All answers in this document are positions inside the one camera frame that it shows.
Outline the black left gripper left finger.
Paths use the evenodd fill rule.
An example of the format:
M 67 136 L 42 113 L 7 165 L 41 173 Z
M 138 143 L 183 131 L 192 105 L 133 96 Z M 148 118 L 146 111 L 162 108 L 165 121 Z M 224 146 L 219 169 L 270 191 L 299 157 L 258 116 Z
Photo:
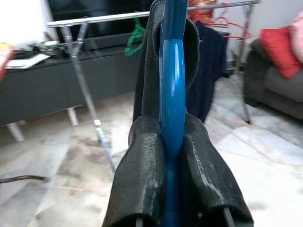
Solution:
M 139 117 L 131 126 L 128 143 L 115 172 L 103 226 L 134 227 L 142 218 L 145 227 L 158 227 L 167 197 L 158 120 Z

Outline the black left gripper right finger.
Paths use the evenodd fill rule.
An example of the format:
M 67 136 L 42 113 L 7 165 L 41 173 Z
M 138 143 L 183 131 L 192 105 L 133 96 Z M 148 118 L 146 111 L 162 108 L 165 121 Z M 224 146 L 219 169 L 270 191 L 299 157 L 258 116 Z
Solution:
M 181 147 L 181 223 L 184 227 L 252 227 L 237 181 L 204 124 L 185 116 Z

